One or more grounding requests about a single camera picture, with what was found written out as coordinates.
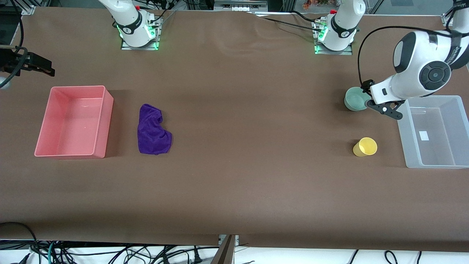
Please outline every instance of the white sticker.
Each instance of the white sticker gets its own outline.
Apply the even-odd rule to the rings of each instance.
[[[420,134],[420,139],[422,141],[429,141],[430,140],[430,139],[428,139],[427,131],[419,131],[418,133]]]

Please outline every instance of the brown table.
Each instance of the brown table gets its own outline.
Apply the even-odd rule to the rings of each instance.
[[[237,233],[251,246],[469,248],[469,170],[406,168],[397,123],[343,105],[367,32],[441,29],[439,17],[366,16],[354,56],[315,55],[310,31],[244,12],[178,12],[154,52],[121,51],[111,23],[105,9],[24,18],[24,46],[57,73],[22,72],[0,93],[1,221],[48,240],[214,244]],[[365,80],[394,73],[405,33],[370,38]],[[438,94],[469,106],[468,81],[457,70]],[[105,159],[34,157],[49,90],[63,85],[105,85],[114,97]],[[144,103],[163,110],[169,154],[138,152]],[[378,152],[355,157],[364,136]]]

